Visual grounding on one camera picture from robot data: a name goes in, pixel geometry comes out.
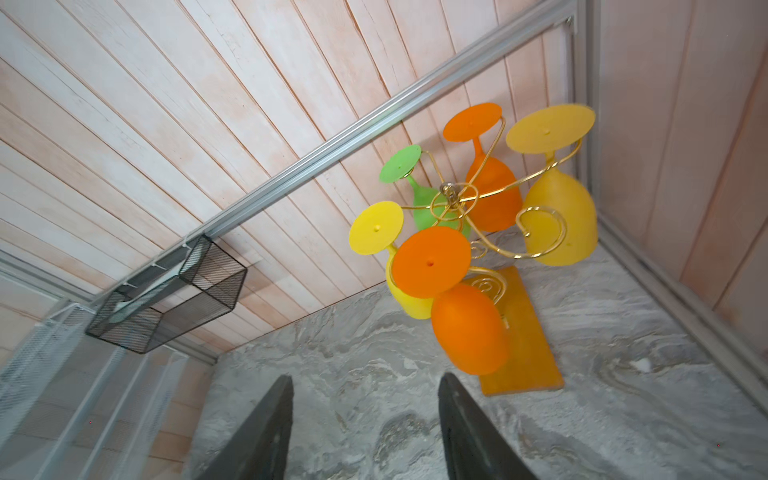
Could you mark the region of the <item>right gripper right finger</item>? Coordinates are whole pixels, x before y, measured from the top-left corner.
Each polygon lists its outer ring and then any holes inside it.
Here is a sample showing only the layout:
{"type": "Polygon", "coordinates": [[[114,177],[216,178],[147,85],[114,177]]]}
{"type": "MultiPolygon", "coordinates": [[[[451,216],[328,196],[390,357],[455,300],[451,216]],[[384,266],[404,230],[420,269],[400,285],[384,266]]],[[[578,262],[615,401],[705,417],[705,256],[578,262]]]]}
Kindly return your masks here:
{"type": "Polygon", "coordinates": [[[440,380],[438,404],[449,479],[537,479],[453,373],[440,380]]]}

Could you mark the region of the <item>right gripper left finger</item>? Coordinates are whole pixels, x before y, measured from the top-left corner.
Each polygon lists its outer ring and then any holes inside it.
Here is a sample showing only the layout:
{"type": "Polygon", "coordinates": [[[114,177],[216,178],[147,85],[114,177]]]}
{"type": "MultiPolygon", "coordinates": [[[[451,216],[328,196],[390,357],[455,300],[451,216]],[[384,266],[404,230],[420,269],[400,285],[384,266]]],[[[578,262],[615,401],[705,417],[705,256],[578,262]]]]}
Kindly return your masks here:
{"type": "Polygon", "coordinates": [[[293,398],[292,378],[281,375],[197,479],[283,479],[293,398]]]}

